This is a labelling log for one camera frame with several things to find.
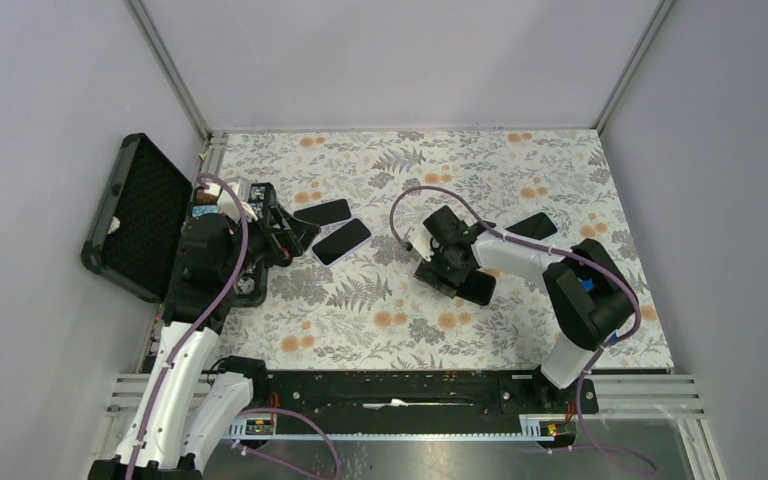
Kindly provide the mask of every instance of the floral pattern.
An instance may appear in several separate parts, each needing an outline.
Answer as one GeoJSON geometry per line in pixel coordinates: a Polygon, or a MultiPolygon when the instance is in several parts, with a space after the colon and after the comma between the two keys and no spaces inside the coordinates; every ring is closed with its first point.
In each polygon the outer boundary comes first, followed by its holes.
{"type": "MultiPolygon", "coordinates": [[[[346,198],[375,236],[330,269],[310,254],[271,269],[266,302],[232,311],[214,358],[263,358],[273,369],[539,364],[560,329],[537,284],[488,271],[496,292],[479,307],[413,278],[419,257],[398,247],[388,214],[400,192],[425,184],[459,193],[500,225],[545,212],[559,246],[599,240],[638,293],[644,323],[597,367],[672,366],[595,131],[239,133],[230,135],[221,175],[273,183],[291,211],[346,198]]],[[[460,205],[421,192],[399,206],[396,228],[405,232],[443,204],[471,223],[460,205]]]]}

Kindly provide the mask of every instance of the case lid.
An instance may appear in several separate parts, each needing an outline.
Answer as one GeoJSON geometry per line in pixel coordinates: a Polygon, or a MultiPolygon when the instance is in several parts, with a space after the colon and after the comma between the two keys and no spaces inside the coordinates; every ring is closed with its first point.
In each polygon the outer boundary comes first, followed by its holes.
{"type": "Polygon", "coordinates": [[[162,301],[192,192],[146,134],[125,137],[81,252],[84,266],[143,300],[162,301]],[[108,234],[113,217],[119,228],[108,234]]]}

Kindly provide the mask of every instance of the white wall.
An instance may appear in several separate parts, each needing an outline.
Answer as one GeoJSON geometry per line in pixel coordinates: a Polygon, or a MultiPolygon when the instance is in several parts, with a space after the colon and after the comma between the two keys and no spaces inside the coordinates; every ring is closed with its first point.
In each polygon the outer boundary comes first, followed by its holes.
{"type": "Polygon", "coordinates": [[[728,478],[768,478],[768,2],[679,2],[603,141],[728,478]]]}
{"type": "Polygon", "coordinates": [[[0,479],[78,479],[151,307],[78,259],[122,137],[197,137],[121,1],[0,1],[0,479]]]}
{"type": "Polygon", "coordinates": [[[657,0],[147,0],[214,129],[589,127],[657,0]]]}

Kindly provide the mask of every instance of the black foam lining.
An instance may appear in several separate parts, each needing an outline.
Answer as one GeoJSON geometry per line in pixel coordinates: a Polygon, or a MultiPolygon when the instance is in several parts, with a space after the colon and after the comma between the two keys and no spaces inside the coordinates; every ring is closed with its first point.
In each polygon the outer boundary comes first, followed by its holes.
{"type": "Polygon", "coordinates": [[[151,142],[140,141],[101,258],[110,268],[163,298],[192,188],[151,142]]]}

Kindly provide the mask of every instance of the phone screen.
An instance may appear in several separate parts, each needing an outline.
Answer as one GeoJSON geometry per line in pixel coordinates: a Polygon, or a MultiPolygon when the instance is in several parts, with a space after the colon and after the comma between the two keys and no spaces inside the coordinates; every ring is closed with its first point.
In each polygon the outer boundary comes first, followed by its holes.
{"type": "Polygon", "coordinates": [[[558,227],[556,227],[555,224],[552,223],[552,219],[543,212],[532,215],[519,223],[515,223],[505,230],[521,237],[533,238],[535,240],[543,240],[558,233],[558,227]]]}
{"type": "Polygon", "coordinates": [[[370,238],[372,238],[372,232],[356,218],[323,238],[311,250],[323,265],[330,267],[370,238]]]}
{"type": "Polygon", "coordinates": [[[334,223],[345,222],[352,218],[352,212],[349,210],[349,202],[345,199],[340,199],[296,210],[293,216],[304,222],[324,227],[334,223]]]}

